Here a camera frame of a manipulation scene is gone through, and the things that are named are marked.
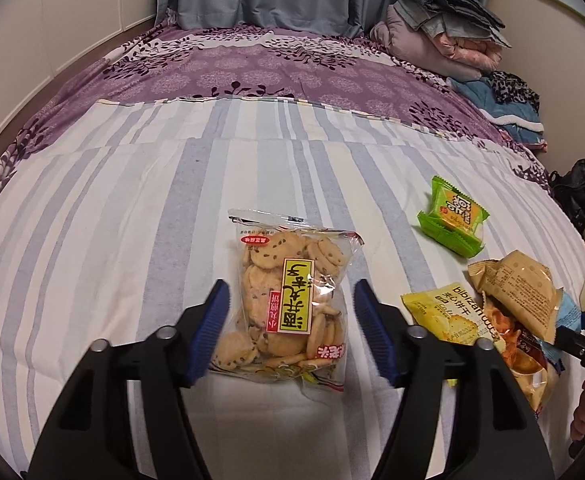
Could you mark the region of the light blue snack packet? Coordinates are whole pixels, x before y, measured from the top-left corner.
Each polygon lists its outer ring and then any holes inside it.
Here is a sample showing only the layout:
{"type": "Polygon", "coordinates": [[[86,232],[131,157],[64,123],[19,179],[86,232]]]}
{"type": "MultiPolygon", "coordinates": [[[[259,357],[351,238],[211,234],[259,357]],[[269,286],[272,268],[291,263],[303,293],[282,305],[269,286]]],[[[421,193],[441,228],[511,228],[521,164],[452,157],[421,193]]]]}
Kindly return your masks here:
{"type": "MultiPolygon", "coordinates": [[[[582,330],[580,307],[563,288],[559,289],[559,292],[561,298],[559,301],[556,327],[566,327],[569,328],[569,330],[573,330],[573,332],[580,333],[582,330]]],[[[562,352],[545,341],[541,342],[541,347],[547,362],[554,367],[558,375],[561,375],[565,370],[561,358],[562,352]]]]}

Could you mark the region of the clear bag of cookies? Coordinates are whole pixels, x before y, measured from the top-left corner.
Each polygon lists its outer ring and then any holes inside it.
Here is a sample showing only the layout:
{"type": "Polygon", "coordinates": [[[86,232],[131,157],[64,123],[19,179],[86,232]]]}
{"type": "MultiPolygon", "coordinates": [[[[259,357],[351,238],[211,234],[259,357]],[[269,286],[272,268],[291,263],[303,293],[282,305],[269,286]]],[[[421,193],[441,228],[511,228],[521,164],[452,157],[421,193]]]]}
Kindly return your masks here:
{"type": "Polygon", "coordinates": [[[211,370],[342,390],[347,308],[339,288],[361,235],[258,210],[232,209],[228,218],[240,256],[239,308],[211,370]]]}

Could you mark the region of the orange red snack bag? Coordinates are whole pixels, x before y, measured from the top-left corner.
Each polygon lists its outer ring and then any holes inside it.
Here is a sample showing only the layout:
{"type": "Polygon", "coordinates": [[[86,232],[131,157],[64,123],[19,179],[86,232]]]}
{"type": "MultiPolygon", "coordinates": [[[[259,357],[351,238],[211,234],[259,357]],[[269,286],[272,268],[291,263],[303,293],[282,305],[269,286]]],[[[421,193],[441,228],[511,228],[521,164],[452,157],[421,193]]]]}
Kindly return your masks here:
{"type": "Polygon", "coordinates": [[[529,330],[485,292],[482,299],[484,313],[505,341],[501,357],[515,376],[535,415],[539,416],[557,385],[559,375],[529,330]]]}

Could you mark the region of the brown paper snack bag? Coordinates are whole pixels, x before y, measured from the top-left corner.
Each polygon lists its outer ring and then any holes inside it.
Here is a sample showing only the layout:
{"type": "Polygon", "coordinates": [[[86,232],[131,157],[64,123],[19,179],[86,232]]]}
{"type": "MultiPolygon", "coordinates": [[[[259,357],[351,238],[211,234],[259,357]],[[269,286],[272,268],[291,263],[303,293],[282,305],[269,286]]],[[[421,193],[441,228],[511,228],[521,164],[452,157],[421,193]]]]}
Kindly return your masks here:
{"type": "Polygon", "coordinates": [[[547,266],[514,250],[501,260],[470,263],[468,275],[478,292],[496,300],[532,335],[555,342],[562,290],[547,266]]]}

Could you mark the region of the yellow-green chip packet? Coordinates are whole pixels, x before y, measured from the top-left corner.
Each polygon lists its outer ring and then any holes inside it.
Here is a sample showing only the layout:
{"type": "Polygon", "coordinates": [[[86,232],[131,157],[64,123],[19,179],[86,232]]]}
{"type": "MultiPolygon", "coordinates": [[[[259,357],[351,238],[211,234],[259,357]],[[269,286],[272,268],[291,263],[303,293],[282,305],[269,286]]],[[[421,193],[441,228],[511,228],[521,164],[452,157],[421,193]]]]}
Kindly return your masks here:
{"type": "Polygon", "coordinates": [[[411,292],[402,301],[415,322],[442,341],[472,346],[489,339],[498,351],[505,340],[462,284],[455,282],[426,292],[411,292]]]}

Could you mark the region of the black bag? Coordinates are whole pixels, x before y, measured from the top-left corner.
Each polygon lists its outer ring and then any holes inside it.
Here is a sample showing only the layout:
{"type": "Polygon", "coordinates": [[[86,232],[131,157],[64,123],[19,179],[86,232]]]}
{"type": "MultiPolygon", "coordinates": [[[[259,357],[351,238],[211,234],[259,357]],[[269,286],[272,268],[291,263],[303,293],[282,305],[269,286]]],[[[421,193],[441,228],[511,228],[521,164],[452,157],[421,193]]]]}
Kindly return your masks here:
{"type": "Polygon", "coordinates": [[[563,176],[553,171],[548,183],[550,194],[577,232],[585,232],[585,158],[579,159],[563,176]]]}

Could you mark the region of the small green snack packet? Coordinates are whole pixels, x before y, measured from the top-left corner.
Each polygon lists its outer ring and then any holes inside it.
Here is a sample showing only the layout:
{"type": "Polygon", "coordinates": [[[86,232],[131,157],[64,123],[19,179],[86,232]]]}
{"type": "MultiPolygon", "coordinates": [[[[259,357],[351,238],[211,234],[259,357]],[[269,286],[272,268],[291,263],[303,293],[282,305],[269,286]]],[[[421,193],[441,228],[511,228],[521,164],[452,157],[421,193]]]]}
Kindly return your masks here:
{"type": "Polygon", "coordinates": [[[483,249],[480,231],[489,218],[489,211],[439,176],[431,180],[430,209],[417,214],[422,232],[466,259],[483,249]]]}

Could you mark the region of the striped white blue blanket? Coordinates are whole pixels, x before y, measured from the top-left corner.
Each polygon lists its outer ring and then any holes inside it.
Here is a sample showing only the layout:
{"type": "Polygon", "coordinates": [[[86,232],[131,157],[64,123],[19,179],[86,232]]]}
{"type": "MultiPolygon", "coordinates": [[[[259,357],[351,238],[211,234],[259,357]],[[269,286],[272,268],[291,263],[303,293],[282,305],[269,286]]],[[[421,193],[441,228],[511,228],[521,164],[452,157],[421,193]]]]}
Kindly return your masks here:
{"type": "Polygon", "coordinates": [[[0,195],[0,453],[29,465],[96,338],[140,340],[239,284],[233,209],[294,216],[364,240],[337,297],[367,280],[386,304],[465,281],[420,232],[433,177],[489,211],[486,259],[520,250],[577,296],[585,243],[527,158],[491,141],[293,101],[98,102],[22,162],[0,195]]]}

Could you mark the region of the blue folded clothes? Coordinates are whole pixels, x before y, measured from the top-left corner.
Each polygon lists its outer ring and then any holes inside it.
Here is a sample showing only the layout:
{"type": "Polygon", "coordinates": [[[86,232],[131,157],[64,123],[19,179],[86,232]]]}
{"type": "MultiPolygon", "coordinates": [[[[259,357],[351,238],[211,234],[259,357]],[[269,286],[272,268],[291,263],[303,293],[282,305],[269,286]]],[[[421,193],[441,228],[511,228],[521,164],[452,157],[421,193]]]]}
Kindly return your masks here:
{"type": "Polygon", "coordinates": [[[539,96],[524,81],[492,74],[468,81],[447,78],[446,83],[515,142],[533,152],[547,150],[545,127],[539,117],[539,96]]]}

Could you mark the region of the pile of folded quilts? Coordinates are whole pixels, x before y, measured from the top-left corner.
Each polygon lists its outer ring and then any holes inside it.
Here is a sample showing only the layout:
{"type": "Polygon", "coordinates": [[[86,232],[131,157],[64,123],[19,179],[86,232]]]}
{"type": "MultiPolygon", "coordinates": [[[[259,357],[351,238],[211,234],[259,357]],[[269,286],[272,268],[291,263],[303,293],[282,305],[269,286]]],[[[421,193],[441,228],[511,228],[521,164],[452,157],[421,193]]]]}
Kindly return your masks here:
{"type": "Polygon", "coordinates": [[[369,36],[399,61],[466,82],[499,69],[504,28],[478,0],[395,0],[369,36]]]}

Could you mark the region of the purple floral bedsheet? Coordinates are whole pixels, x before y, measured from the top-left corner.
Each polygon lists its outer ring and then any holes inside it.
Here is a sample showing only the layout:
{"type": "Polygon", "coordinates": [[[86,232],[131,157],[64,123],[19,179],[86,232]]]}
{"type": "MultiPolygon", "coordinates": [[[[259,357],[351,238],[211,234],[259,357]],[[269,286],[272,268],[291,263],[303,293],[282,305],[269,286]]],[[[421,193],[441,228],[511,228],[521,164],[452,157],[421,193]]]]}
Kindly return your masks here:
{"type": "Polygon", "coordinates": [[[517,154],[518,177],[549,187],[548,172],[534,155],[545,142],[517,139],[489,122],[445,77],[376,42],[247,25],[183,30],[167,18],[70,77],[23,124],[0,156],[0,194],[20,162],[52,145],[100,99],[232,96],[306,100],[492,141],[517,154]]]}

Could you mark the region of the white wardrobe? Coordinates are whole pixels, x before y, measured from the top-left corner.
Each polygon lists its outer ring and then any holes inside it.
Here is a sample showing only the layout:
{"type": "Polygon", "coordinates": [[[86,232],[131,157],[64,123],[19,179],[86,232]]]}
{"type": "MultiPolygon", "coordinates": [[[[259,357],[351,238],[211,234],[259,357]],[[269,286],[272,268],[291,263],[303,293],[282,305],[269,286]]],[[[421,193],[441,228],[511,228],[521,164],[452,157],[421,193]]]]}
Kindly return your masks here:
{"type": "Polygon", "coordinates": [[[0,0],[0,133],[63,70],[155,10],[156,0],[0,0]]]}

